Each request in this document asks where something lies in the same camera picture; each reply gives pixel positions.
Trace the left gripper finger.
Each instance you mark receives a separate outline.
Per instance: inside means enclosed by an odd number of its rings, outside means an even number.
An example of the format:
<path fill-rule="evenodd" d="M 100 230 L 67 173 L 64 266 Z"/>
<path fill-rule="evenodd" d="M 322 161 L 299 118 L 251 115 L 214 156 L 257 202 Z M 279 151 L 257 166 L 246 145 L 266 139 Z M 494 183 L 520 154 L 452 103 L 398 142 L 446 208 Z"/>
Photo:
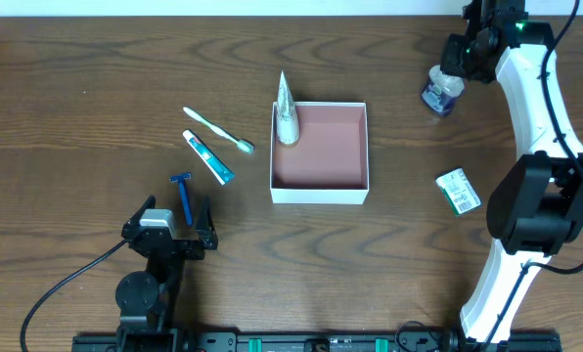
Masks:
<path fill-rule="evenodd" d="M 215 229 L 210 215 L 210 200 L 206 197 L 202 202 L 201 211 L 195 230 L 201 241 L 214 241 Z"/>
<path fill-rule="evenodd" d="M 139 226 L 140 219 L 143 217 L 144 213 L 148 209 L 154 209 L 156 207 L 156 198 L 150 195 L 142 204 L 142 206 L 129 218 L 126 222 L 127 226 Z"/>

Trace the blue soap pump bottle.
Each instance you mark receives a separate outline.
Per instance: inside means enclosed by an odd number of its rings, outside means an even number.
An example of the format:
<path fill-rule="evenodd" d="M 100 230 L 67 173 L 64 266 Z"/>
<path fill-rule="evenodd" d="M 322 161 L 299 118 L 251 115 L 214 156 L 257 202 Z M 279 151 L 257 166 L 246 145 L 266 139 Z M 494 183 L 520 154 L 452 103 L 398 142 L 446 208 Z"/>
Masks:
<path fill-rule="evenodd" d="M 435 65 L 428 72 L 421 98 L 432 111 L 440 116 L 447 116 L 453 111 L 457 100 L 464 91 L 463 78 L 445 74 L 440 69 L 440 65 Z"/>

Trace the green soap bar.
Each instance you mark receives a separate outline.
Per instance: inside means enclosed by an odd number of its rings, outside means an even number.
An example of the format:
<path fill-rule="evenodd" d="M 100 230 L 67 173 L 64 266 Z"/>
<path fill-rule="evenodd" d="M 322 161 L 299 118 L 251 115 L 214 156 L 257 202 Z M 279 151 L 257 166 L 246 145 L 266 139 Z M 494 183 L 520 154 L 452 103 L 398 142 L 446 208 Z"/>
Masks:
<path fill-rule="evenodd" d="M 481 200 L 462 168 L 439 176 L 435 184 L 456 216 L 461 216 L 481 206 Z"/>

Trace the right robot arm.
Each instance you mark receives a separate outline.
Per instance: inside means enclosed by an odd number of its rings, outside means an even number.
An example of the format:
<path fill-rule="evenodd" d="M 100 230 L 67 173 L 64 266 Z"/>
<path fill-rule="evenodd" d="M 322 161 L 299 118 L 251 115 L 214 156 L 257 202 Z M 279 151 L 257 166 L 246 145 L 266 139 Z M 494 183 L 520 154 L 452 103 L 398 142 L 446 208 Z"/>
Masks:
<path fill-rule="evenodd" d="M 554 332 L 513 332 L 514 315 L 536 275 L 583 271 L 583 146 L 557 78 L 560 34 L 529 19 L 522 1 L 473 0 L 468 27 L 452 34 L 441 70 L 498 82 L 516 137 L 516 164 L 487 203 L 493 242 L 479 282 L 445 332 L 442 351 L 559 351 Z"/>

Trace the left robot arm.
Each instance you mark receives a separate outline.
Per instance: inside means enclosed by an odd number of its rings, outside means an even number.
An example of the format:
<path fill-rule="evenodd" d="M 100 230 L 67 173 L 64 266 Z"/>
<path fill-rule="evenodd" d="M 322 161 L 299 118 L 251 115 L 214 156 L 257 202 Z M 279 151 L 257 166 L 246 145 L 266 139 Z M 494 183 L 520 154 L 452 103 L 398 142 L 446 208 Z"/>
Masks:
<path fill-rule="evenodd" d="M 116 287 L 118 351 L 197 349 L 194 335 L 175 328 L 172 321 L 185 263 L 203 260 L 208 250 L 218 246 L 208 198 L 202 202 L 195 231 L 195 240 L 179 239 L 173 213 L 156 208 L 153 196 L 124 224 L 121 236 L 130 249 L 147 259 L 147 265 L 126 275 Z"/>

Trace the white lotion tube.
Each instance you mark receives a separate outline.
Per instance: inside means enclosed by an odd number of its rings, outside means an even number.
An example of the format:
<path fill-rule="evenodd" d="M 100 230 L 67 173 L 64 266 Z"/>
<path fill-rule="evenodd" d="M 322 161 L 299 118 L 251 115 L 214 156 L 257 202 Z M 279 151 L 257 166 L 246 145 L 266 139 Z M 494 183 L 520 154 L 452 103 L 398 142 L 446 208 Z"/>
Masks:
<path fill-rule="evenodd" d="M 279 142 L 286 146 L 299 140 L 299 119 L 285 73 L 282 71 L 277 95 L 276 132 Z"/>

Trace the teal toothpaste tube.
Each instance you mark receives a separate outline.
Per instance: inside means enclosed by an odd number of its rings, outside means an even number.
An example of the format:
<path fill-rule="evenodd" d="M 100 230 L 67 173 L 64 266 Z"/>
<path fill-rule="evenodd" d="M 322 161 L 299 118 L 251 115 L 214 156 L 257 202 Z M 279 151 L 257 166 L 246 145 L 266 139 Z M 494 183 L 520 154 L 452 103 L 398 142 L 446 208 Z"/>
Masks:
<path fill-rule="evenodd" d="M 222 186 L 235 178 L 235 173 L 232 172 L 196 134 L 191 130 L 186 129 L 183 131 L 182 135 Z"/>

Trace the blue disposable razor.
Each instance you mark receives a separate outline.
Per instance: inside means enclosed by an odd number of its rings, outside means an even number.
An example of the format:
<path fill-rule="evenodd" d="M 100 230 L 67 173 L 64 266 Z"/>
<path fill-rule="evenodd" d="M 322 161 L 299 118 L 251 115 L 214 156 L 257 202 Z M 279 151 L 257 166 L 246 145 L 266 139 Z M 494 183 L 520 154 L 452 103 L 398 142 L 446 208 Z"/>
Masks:
<path fill-rule="evenodd" d="M 188 226 L 192 226 L 194 223 L 193 213 L 191 209 L 187 181 L 192 177 L 190 172 L 177 174 L 171 176 L 169 181 L 178 185 L 179 196 L 182 202 L 183 212 Z"/>

